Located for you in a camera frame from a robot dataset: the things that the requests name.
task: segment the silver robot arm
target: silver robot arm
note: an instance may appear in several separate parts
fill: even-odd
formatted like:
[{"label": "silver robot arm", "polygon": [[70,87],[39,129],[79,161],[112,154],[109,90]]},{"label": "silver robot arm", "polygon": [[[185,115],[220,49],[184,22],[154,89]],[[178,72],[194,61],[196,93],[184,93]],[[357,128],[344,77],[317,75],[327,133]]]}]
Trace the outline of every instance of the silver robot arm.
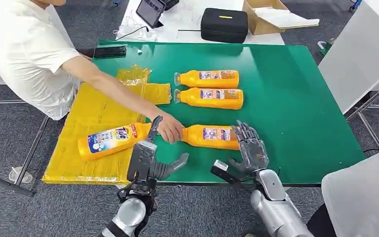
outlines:
[{"label": "silver robot arm", "polygon": [[268,166],[264,142],[247,124],[232,126],[239,141],[242,163],[230,159],[239,171],[255,176],[257,189],[251,194],[253,209],[261,216],[272,237],[313,237],[301,215],[285,192],[278,175]]},{"label": "silver robot arm", "polygon": [[156,211],[156,180],[167,179],[187,163],[188,153],[171,163],[156,161],[157,145],[154,137],[162,117],[152,122],[147,139],[134,145],[127,179],[131,182],[117,193],[121,205],[117,215],[106,225],[98,237],[138,237]]}]

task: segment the green table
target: green table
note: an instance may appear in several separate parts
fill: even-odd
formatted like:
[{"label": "green table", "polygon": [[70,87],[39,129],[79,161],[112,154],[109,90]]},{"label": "green table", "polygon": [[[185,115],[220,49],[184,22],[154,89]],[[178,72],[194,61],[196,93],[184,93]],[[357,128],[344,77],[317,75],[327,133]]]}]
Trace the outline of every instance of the green table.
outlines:
[{"label": "green table", "polygon": [[[124,58],[94,59],[104,72],[115,76],[119,68],[137,64],[152,69],[150,82],[171,83],[175,72],[189,70],[238,70],[244,91],[241,110],[160,106],[184,126],[231,125],[240,119],[253,126],[264,140],[269,168],[278,172],[286,186],[316,186],[322,178],[365,158],[339,110],[315,62],[305,46],[100,42],[100,47],[127,46]],[[216,159],[241,160],[238,151],[192,147],[184,142],[170,145],[160,137],[157,160],[170,163],[181,153],[189,160],[166,182],[217,184],[223,180],[210,173]]]}]

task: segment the detergent bottle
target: detergent bottle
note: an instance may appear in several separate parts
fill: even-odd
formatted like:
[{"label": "detergent bottle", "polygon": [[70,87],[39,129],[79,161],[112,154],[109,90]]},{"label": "detergent bottle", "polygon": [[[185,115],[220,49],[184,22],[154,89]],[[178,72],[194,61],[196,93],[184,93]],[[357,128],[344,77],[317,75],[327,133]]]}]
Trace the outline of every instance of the detergent bottle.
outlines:
[{"label": "detergent bottle", "polygon": [[230,126],[193,125],[182,130],[182,141],[195,147],[239,150]]},{"label": "detergent bottle", "polygon": [[147,137],[151,123],[132,123],[127,126],[88,135],[77,141],[84,160],[93,160],[132,147]]},{"label": "detergent bottle", "polygon": [[199,88],[236,89],[239,85],[239,72],[235,70],[196,71],[175,73],[175,85]]},{"label": "detergent bottle", "polygon": [[243,91],[239,89],[200,89],[174,91],[175,103],[191,106],[239,110],[243,105]]}]

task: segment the tablet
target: tablet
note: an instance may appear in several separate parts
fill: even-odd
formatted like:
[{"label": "tablet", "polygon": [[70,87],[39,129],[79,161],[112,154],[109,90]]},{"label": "tablet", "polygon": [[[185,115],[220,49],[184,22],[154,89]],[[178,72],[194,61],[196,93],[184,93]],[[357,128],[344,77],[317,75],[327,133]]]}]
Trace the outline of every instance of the tablet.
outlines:
[{"label": "tablet", "polygon": [[150,27],[156,28],[159,17],[165,10],[165,3],[160,0],[142,0],[136,10],[139,15]]}]

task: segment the gray carpet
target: gray carpet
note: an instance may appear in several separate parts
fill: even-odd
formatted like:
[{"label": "gray carpet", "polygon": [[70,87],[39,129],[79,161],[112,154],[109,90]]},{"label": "gray carpet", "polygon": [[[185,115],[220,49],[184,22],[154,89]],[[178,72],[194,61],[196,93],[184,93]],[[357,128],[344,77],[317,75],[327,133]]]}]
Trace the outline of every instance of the gray carpet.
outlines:
[{"label": "gray carpet", "polygon": [[[345,0],[286,0],[286,5],[304,17],[321,19],[321,26],[289,30],[286,44],[309,47],[318,63],[316,42],[337,36],[351,13]],[[97,39],[113,39],[127,1],[115,8],[109,0],[69,0],[57,11],[77,48],[95,47]],[[17,98],[0,86],[0,99]],[[379,135],[379,111],[365,112]],[[29,105],[0,105],[0,178],[11,166],[20,166],[34,139],[43,114]],[[350,126],[363,149],[376,145],[359,120]],[[40,178],[57,142],[63,121],[50,121],[28,171]],[[114,186],[30,184],[37,194],[23,197],[0,189],[0,237],[90,237],[96,236],[118,209]],[[241,237],[246,232],[267,236],[260,218],[252,211],[249,193],[237,187],[158,188],[159,210],[142,234],[144,237]],[[288,191],[306,222],[323,203],[318,188]]]}]

